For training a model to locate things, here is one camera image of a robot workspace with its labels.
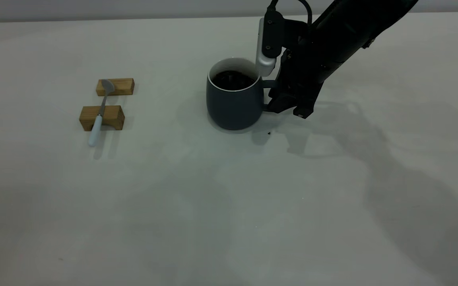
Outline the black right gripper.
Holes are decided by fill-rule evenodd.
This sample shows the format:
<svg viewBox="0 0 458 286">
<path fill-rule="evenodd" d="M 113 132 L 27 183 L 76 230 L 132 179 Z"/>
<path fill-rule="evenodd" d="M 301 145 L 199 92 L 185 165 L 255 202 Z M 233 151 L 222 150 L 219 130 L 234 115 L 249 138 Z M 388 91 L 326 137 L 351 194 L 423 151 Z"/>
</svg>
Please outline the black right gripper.
<svg viewBox="0 0 458 286">
<path fill-rule="evenodd" d="M 325 34 L 323 18 L 312 24 L 285 18 L 271 18 L 271 57 L 285 48 L 267 112 L 293 114 L 307 119 L 312 113 L 324 80 L 326 64 L 321 59 Z"/>
</svg>

